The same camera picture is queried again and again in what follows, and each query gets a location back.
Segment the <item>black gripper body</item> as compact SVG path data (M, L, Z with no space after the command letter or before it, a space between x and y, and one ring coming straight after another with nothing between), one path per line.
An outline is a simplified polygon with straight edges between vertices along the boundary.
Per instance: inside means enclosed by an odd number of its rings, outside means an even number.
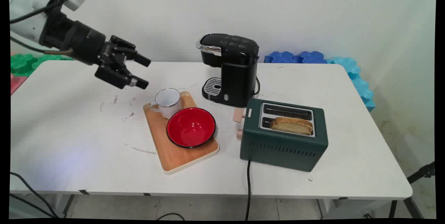
M68 56L83 64L111 65L115 64L115 60L110 58L113 38L114 35L107 39L105 34L69 19L60 9L51 9L39 44L60 51L71 50Z

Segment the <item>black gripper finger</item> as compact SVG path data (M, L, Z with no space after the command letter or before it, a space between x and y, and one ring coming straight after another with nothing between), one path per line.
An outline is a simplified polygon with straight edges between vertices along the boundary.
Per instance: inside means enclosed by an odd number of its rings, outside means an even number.
M116 63L124 64L125 61L130 60L145 67L151 64L151 60L141 55L134 44L115 35L104 43L104 55Z
M119 89L124 89L126 86L146 89L149 85L147 80L133 75L129 72L127 66L121 63L100 64L94 76Z

